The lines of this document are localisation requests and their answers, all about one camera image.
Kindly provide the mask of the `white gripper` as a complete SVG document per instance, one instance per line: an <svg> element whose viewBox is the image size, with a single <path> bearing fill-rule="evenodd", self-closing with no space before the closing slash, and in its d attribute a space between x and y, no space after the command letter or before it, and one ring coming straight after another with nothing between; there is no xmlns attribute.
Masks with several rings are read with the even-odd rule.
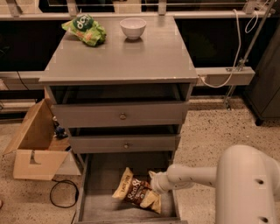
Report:
<svg viewBox="0 0 280 224"><path fill-rule="evenodd" d="M148 171L150 186L156 193L163 194L169 191L169 180L165 172Z"/></svg>

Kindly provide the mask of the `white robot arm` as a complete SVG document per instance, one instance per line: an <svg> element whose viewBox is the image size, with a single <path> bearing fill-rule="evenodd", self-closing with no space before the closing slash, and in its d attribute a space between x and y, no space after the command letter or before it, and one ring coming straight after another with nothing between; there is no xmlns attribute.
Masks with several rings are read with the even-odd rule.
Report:
<svg viewBox="0 0 280 224"><path fill-rule="evenodd" d="M242 144L224 150L215 167L172 164L150 172L154 192L188 188L194 183L215 189L215 224L278 224L280 163Z"/></svg>

